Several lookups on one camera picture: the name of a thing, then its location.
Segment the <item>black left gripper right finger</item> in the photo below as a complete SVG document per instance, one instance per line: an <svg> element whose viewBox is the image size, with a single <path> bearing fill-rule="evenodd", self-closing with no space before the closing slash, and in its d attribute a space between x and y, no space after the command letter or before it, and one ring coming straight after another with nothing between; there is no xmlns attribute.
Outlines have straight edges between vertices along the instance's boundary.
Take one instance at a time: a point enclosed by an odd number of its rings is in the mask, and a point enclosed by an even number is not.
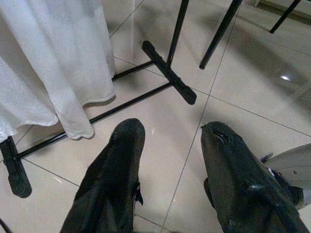
<svg viewBox="0 0 311 233"><path fill-rule="evenodd" d="M306 233L310 145L257 158L228 125L202 127L204 189L225 233Z"/></svg>

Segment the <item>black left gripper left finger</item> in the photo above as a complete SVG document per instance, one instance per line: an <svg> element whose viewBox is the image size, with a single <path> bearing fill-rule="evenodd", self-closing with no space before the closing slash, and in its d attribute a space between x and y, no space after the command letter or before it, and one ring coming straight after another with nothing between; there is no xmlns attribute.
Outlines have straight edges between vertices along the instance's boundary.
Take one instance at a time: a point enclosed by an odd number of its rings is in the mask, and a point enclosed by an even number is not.
<svg viewBox="0 0 311 233"><path fill-rule="evenodd" d="M62 233L132 233L134 209L143 203L139 164L145 129L136 118L119 123L88 167Z"/></svg>

